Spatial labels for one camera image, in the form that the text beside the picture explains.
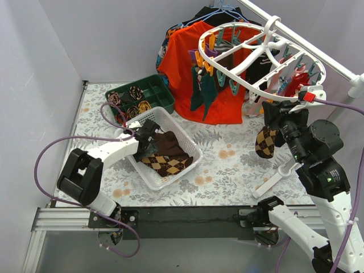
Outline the brown argyle sock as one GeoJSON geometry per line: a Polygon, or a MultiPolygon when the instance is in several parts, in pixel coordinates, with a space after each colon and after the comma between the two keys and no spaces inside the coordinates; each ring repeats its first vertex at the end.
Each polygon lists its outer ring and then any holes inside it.
{"type": "Polygon", "coordinates": [[[153,169],[159,176],[177,175],[193,163],[194,158],[188,155],[165,156],[152,154],[142,159],[142,163],[153,169]]]}
{"type": "Polygon", "coordinates": [[[255,152],[260,158],[271,159],[274,156],[277,133],[278,130],[271,130],[268,126],[264,126],[257,134],[255,152]]]}

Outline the white sock clip hanger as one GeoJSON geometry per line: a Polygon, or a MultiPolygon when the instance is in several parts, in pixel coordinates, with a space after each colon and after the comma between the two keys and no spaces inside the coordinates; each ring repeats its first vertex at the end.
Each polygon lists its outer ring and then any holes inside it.
{"type": "Polygon", "coordinates": [[[223,75],[227,76],[232,80],[233,87],[236,85],[242,85],[247,88],[250,92],[250,100],[254,101],[256,96],[261,96],[273,101],[296,101],[297,98],[294,97],[284,97],[276,94],[266,93],[264,90],[260,89],[260,85],[264,82],[271,80],[275,74],[279,71],[286,69],[292,62],[300,59],[301,57],[310,58],[313,61],[313,64],[316,68],[318,68],[318,79],[315,80],[314,85],[322,85],[326,79],[326,69],[319,57],[314,53],[310,53],[308,47],[304,45],[303,42],[293,41],[293,36],[287,34],[286,37],[283,37],[277,34],[277,31],[281,31],[282,28],[279,26],[281,23],[281,18],[278,16],[271,16],[267,19],[267,23],[265,26],[258,26],[252,23],[246,22],[232,22],[232,23],[224,23],[215,27],[205,33],[203,33],[198,41],[198,53],[201,57],[198,58],[198,64],[204,65],[206,70],[210,72],[213,69],[221,72],[223,75]],[[233,48],[228,51],[220,54],[216,57],[208,57],[205,53],[205,40],[206,38],[213,38],[214,36],[223,33],[225,29],[231,28],[235,30],[237,27],[246,27],[252,30],[258,30],[259,33],[254,35],[252,38],[244,40],[238,45],[233,46],[233,48]],[[288,60],[280,63],[277,59],[272,55],[271,51],[273,49],[282,49],[287,46],[288,48],[293,48],[296,50],[296,53],[288,58],[288,60]],[[250,54],[238,65],[232,67],[232,69],[227,69],[220,65],[218,61],[221,59],[241,50],[241,49],[249,49],[250,54]],[[273,70],[263,76],[260,80],[258,80],[254,84],[249,84],[246,80],[241,77],[241,74],[246,71],[246,69],[262,54],[266,53],[267,57],[270,59],[273,65],[273,70]]]}

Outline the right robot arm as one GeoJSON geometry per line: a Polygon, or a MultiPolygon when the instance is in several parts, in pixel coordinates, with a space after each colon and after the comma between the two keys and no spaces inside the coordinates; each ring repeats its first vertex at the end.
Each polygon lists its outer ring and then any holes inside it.
{"type": "Polygon", "coordinates": [[[325,119],[307,124],[309,112],[296,110],[298,105],[263,102],[264,123],[280,132],[293,159],[301,164],[296,172],[327,236],[311,229],[276,196],[261,200],[256,210],[235,219],[282,229],[308,255],[316,272],[363,272],[363,238],[355,219],[358,201],[351,199],[347,175],[333,157],[344,146],[339,129],[325,119]]]}

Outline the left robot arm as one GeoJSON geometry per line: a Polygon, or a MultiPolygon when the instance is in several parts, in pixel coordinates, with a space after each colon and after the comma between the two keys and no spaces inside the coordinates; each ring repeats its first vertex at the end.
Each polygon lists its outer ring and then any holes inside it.
{"type": "Polygon", "coordinates": [[[103,171],[114,163],[131,156],[136,162],[156,153],[154,137],[160,126],[147,119],[144,124],[133,122],[131,131],[122,133],[88,151],[75,148],[69,154],[57,181],[57,188],[82,206],[101,213],[101,220],[113,228],[122,221],[122,208],[101,190],[103,171]]]}

